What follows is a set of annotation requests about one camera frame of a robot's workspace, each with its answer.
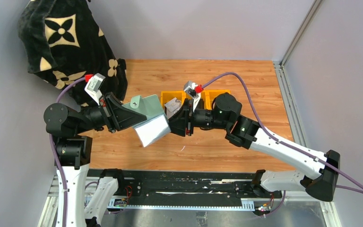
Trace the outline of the green leather card holder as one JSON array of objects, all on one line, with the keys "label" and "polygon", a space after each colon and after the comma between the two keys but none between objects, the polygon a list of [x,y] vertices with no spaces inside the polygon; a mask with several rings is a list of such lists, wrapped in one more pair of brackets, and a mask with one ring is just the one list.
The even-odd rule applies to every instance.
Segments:
[{"label": "green leather card holder", "polygon": [[133,125],[143,147],[147,147],[171,132],[168,118],[157,95],[134,96],[123,107],[144,115],[147,119]]}]

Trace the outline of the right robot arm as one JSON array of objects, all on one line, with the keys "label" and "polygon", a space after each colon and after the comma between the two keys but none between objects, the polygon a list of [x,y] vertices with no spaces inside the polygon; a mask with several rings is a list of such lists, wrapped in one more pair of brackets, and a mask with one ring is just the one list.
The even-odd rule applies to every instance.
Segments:
[{"label": "right robot arm", "polygon": [[251,190],[260,195],[274,191],[306,192],[320,201],[333,201],[338,180],[340,154],[301,146],[270,131],[259,122],[241,115],[242,104],[229,93],[218,95],[211,110],[194,108],[185,99],[169,119],[173,134],[191,136],[195,128],[225,130],[231,144],[275,157],[295,168],[293,171],[258,170]]}]

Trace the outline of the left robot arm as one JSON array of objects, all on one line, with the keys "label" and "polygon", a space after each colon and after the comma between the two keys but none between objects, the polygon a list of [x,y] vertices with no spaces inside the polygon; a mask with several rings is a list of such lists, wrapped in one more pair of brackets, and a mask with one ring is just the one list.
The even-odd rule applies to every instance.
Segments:
[{"label": "left robot arm", "polygon": [[59,182],[57,227],[99,227],[111,197],[127,191],[123,171],[105,169],[90,202],[85,204],[86,178],[91,161],[92,138],[83,132],[112,133],[135,126],[147,119],[124,107],[113,93],[104,95],[97,106],[78,112],[56,102],[46,108],[46,131],[50,136]]}]

